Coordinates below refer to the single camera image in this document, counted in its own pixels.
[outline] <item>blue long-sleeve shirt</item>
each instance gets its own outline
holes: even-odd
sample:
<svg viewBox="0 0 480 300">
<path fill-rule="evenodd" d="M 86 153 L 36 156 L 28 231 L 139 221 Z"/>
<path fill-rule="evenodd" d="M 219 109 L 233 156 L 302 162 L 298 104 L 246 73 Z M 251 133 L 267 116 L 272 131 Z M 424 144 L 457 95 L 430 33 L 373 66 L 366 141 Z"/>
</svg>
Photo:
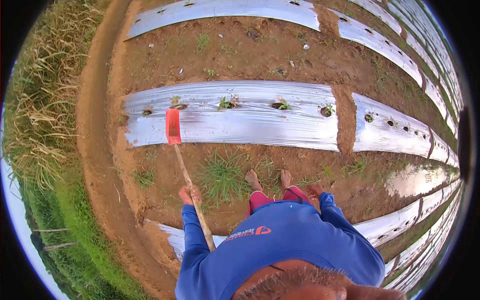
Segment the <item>blue long-sleeve shirt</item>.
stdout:
<svg viewBox="0 0 480 300">
<path fill-rule="evenodd" d="M 229 300 L 255 272 L 300 259 L 342 271 L 354 283 L 379 286 L 385 275 L 380 253 L 348 223 L 333 195 L 311 204 L 277 201 L 254 210 L 212 253 L 193 205 L 184 205 L 185 252 L 175 288 L 178 300 Z"/>
</svg>

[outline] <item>wooden handle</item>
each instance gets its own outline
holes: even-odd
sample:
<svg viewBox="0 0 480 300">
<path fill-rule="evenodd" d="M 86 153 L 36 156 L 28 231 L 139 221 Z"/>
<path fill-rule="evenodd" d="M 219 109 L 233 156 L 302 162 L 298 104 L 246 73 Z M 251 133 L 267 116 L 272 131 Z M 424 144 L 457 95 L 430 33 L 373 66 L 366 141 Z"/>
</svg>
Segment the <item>wooden handle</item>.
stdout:
<svg viewBox="0 0 480 300">
<path fill-rule="evenodd" d="M 180 149 L 177 146 L 177 144 L 175 144 L 174 146 L 175 146 L 175 152 L 177 153 L 177 158 L 180 163 L 180 169 L 183 173 L 183 177 L 185 178 L 185 182 L 187 183 L 187 186 L 190 188 L 190 196 L 192 197 L 193 206 L 195 206 L 195 212 L 197 213 L 198 220 L 200 221 L 200 226 L 202 227 L 202 230 L 204 232 L 205 239 L 208 244 L 208 248 L 210 249 L 210 252 L 213 252 L 213 250 L 215 250 L 216 247 L 215 247 L 215 244 L 213 243 L 212 232 L 208 228 L 207 222 L 205 221 L 205 217 L 202 212 L 200 203 L 198 202 L 198 199 L 193 194 L 193 183 L 192 183 L 192 180 L 190 179 L 190 176 L 188 175 L 187 168 L 185 168 L 185 164 L 183 163 L 183 158 L 181 157 Z"/>
</svg>

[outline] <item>short hair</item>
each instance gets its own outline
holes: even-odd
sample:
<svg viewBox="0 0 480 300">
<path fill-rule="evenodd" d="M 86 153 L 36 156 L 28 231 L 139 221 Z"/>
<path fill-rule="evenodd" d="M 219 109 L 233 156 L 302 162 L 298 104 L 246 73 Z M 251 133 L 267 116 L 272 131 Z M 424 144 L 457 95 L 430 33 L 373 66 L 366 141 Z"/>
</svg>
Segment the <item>short hair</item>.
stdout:
<svg viewBox="0 0 480 300">
<path fill-rule="evenodd" d="M 329 286 L 340 276 L 344 278 L 338 270 L 326 270 L 314 266 L 289 269 L 260 279 L 256 284 L 231 300 L 277 300 L 290 290 L 304 284 Z"/>
</svg>

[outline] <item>hand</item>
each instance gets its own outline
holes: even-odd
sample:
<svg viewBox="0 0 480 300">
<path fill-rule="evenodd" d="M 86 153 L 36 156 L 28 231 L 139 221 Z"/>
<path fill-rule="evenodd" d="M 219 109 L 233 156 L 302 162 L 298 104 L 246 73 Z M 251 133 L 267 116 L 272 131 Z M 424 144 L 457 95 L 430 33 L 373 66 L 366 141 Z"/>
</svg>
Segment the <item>hand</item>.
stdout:
<svg viewBox="0 0 480 300">
<path fill-rule="evenodd" d="M 200 194 L 200 190 L 198 189 L 198 187 L 196 185 L 192 186 L 192 190 L 193 190 L 193 195 L 198 200 L 198 203 L 201 204 L 202 203 L 202 194 Z M 193 205 L 193 200 L 192 200 L 192 197 L 191 197 L 190 188 L 188 186 L 186 186 L 186 185 L 182 186 L 182 188 L 179 191 L 179 196 L 180 196 L 180 199 L 183 202 L 183 204 Z"/>
<path fill-rule="evenodd" d="M 318 200 L 323 192 L 324 189 L 319 183 L 307 184 L 307 196 L 310 200 Z"/>
</svg>

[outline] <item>red shorts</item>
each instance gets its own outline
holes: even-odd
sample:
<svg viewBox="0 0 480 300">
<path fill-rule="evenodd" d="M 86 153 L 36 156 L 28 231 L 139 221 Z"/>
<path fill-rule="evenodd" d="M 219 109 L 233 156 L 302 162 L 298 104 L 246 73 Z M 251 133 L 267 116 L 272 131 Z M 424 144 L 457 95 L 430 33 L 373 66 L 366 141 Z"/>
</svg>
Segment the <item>red shorts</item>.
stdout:
<svg viewBox="0 0 480 300">
<path fill-rule="evenodd" d="M 289 187 L 289 189 L 290 189 L 290 191 L 285 190 L 285 192 L 283 194 L 283 198 L 282 198 L 281 201 L 298 201 L 299 197 L 300 197 L 303 201 L 312 204 L 310 202 L 310 200 L 308 200 L 307 196 L 305 196 L 305 194 L 302 193 L 302 191 L 299 188 L 297 188 L 296 186 L 292 185 L 292 186 Z M 265 205 L 265 204 L 268 204 L 268 203 L 271 203 L 271 202 L 275 202 L 275 201 L 276 200 L 274 200 L 272 198 L 268 198 L 261 191 L 254 191 L 250 195 L 250 202 L 248 204 L 247 217 L 250 216 L 250 211 L 253 212 L 254 209 L 256 209 L 256 208 L 258 208 L 262 205 Z"/>
</svg>

